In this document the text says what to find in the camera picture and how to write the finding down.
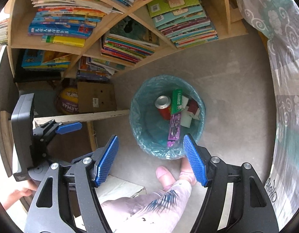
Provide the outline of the person's left hand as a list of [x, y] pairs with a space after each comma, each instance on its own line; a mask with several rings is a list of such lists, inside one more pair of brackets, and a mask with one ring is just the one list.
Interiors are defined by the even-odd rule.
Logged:
[[32, 180], [17, 182], [10, 178], [5, 190], [1, 196], [1, 204], [5, 210], [8, 210], [15, 202], [22, 197], [28, 197], [37, 191], [38, 186]]

